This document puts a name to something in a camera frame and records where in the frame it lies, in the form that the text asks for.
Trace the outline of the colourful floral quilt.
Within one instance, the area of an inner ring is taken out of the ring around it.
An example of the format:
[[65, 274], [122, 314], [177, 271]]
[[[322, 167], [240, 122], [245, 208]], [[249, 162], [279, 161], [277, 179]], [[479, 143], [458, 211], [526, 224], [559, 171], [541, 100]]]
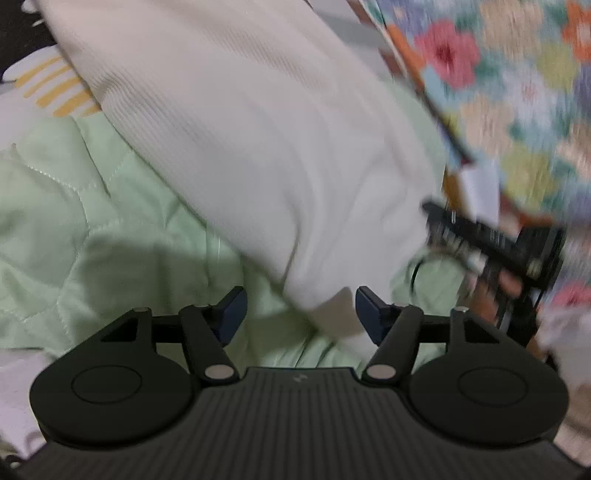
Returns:
[[511, 203], [590, 221], [586, 1], [367, 1], [377, 29]]

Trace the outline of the white knit sweater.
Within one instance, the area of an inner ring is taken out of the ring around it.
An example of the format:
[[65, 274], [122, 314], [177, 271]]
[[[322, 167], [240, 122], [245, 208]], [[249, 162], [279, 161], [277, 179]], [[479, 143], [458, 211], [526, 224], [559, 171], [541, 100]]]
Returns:
[[43, 1], [124, 139], [321, 330], [424, 244], [445, 152], [303, 1]]

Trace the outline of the white cloth with yellow stripes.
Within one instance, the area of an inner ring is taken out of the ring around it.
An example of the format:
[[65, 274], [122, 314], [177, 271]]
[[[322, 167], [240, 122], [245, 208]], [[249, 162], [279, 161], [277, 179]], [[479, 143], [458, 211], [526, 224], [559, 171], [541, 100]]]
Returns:
[[10, 66], [1, 87], [1, 147], [44, 118], [92, 115], [98, 102], [57, 46], [44, 47]]

